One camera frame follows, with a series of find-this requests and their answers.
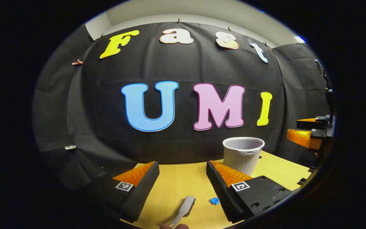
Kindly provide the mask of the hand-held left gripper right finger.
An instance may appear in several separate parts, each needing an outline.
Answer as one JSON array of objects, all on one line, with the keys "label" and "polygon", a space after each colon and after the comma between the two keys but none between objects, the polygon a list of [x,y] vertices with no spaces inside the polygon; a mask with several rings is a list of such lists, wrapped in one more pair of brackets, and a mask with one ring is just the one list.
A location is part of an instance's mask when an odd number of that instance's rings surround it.
[{"label": "hand-held left gripper right finger", "polygon": [[252,178],[215,161],[207,161],[206,174],[231,223],[256,216],[291,193],[266,176]]}]

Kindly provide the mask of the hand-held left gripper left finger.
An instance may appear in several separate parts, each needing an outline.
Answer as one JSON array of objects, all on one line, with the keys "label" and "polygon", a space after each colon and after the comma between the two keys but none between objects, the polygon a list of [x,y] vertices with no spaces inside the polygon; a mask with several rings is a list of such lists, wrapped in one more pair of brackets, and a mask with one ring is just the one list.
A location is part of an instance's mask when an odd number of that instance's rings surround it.
[{"label": "hand-held left gripper left finger", "polygon": [[88,185],[88,195],[122,220],[138,220],[159,176],[159,163],[153,161],[119,175],[107,174]]}]

